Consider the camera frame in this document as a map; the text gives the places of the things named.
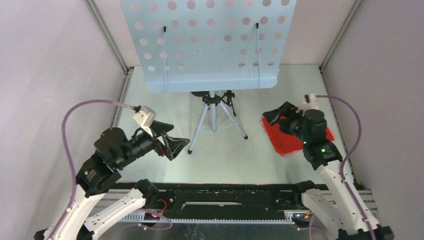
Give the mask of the red sheet music page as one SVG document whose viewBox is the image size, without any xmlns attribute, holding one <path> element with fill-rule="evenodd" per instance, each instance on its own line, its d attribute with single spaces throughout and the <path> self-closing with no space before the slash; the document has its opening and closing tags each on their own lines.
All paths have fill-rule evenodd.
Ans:
<svg viewBox="0 0 424 240">
<path fill-rule="evenodd" d="M 303 130 L 298 136 L 285 134 L 280 131 L 279 124 L 270 125 L 262 118 L 265 131 L 278 154 L 283 156 L 302 151 L 304 157 L 311 162 L 314 159 L 332 159 L 339 153 L 332 143 L 323 112 L 307 111 L 304 114 Z"/>
</svg>

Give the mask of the light blue music stand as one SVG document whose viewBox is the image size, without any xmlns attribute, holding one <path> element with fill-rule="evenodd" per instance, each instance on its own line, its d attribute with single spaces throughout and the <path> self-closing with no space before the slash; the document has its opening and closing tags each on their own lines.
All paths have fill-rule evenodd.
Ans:
<svg viewBox="0 0 424 240">
<path fill-rule="evenodd" d="M 146 88 L 182 93 L 273 88 L 294 0 L 123 0 Z"/>
</svg>

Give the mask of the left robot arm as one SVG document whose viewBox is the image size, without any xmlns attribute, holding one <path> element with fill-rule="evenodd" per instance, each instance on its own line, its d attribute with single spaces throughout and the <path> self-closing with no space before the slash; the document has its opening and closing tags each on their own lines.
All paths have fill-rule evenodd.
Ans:
<svg viewBox="0 0 424 240">
<path fill-rule="evenodd" d="M 151 133 L 141 127 L 128 139 L 119 127 L 106 129 L 94 143 L 95 152 L 76 174 L 76 189 L 64 219 L 34 234 L 36 240 L 97 240 L 131 212 L 153 208 L 158 203 L 158 188 L 148 179 L 139 180 L 124 197 L 101 212 L 90 213 L 121 178 L 120 170 L 154 151 L 174 160 L 190 143 L 188 138 L 171 137 L 172 124 L 153 121 Z"/>
</svg>

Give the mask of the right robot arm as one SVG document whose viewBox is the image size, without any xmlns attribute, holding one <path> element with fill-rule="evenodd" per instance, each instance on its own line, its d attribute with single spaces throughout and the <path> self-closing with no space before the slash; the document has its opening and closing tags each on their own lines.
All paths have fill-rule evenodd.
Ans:
<svg viewBox="0 0 424 240">
<path fill-rule="evenodd" d="M 262 114 L 271 126 L 294 136 L 302 144 L 305 159 L 323 180 L 335 201 L 332 205 L 314 186 L 291 194 L 297 209 L 308 208 L 337 240 L 393 240 L 389 226 L 382 226 L 366 206 L 352 181 L 345 175 L 343 157 L 327 138 L 325 114 L 315 103 L 297 107 L 285 102 Z"/>
</svg>

